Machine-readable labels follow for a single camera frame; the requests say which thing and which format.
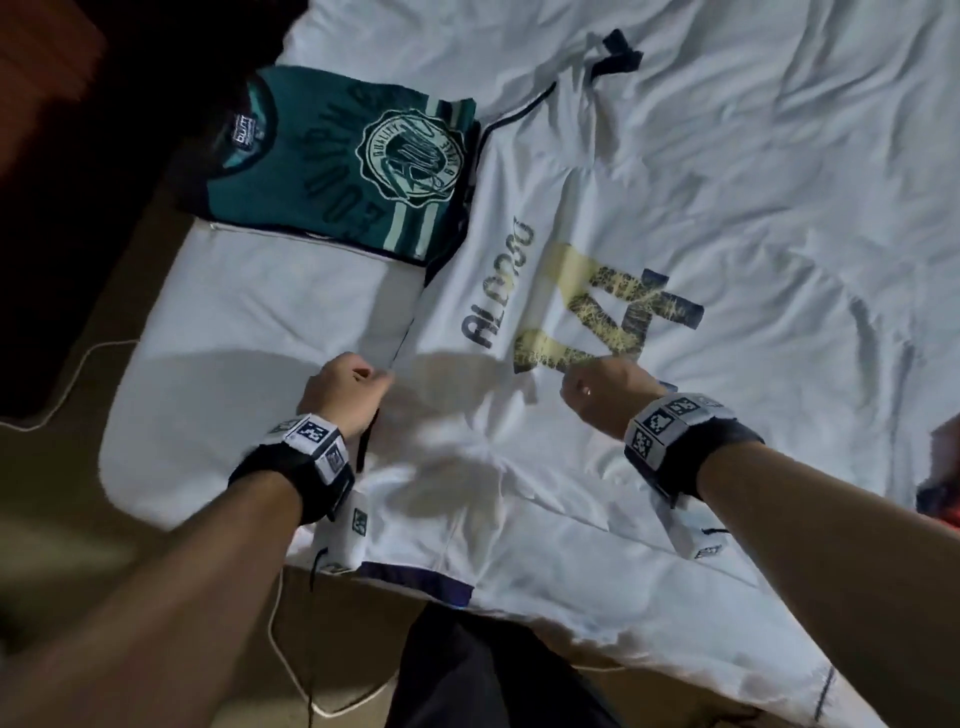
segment person's right arm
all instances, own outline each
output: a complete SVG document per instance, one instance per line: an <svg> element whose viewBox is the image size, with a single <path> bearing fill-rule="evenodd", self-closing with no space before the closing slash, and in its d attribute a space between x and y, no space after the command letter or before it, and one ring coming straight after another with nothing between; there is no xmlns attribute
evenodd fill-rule
<svg viewBox="0 0 960 728"><path fill-rule="evenodd" d="M563 394L622 440L664 391L633 362L606 358L571 369ZM960 725L956 532L759 443L714 452L697 489L892 728Z"/></svg>

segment green t-shirt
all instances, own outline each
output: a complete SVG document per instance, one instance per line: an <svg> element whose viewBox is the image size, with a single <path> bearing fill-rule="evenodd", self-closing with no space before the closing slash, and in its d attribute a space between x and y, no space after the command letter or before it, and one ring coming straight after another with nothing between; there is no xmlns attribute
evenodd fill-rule
<svg viewBox="0 0 960 728"><path fill-rule="evenodd" d="M239 106L204 150L191 212L418 263L453 243L476 146L472 100L271 66Z"/></svg>

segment person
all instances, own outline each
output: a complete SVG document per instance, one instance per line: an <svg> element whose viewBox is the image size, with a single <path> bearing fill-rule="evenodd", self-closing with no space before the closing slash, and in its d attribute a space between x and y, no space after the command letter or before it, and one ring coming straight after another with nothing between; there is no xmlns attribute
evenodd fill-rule
<svg viewBox="0 0 960 728"><path fill-rule="evenodd" d="M355 353L312 377L300 413L346 436L393 383ZM666 393L637 364L571 368L564 401L623 439ZM960 725L960 537L760 442L699 467L701 497L890 726ZM0 675L0 726L206 726L228 688L294 530L298 491L244 475L107 599ZM618 725L602 698L526 627L428 606L410 630L388 728Z"/></svg>

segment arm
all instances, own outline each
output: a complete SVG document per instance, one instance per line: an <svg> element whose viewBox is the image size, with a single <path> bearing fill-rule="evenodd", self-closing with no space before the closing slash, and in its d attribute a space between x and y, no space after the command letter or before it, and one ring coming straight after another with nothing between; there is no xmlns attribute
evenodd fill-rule
<svg viewBox="0 0 960 728"><path fill-rule="evenodd" d="M609 357L571 369L562 394L622 440L665 390ZM960 724L960 536L756 443L714 452L697 489L885 721Z"/></svg>
<svg viewBox="0 0 960 728"><path fill-rule="evenodd" d="M348 437L369 423L391 382L344 354L311 378L300 411ZM300 495L278 473L235 482L79 625L0 674L0 726L208 725L300 510Z"/></svg>

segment person's leg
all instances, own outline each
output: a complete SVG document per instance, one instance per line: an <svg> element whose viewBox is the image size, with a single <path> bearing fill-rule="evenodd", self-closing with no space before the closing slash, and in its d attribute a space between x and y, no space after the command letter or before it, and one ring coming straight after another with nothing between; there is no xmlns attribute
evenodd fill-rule
<svg viewBox="0 0 960 728"><path fill-rule="evenodd" d="M527 627L430 604L403 648L387 728L620 728Z"/></svg>

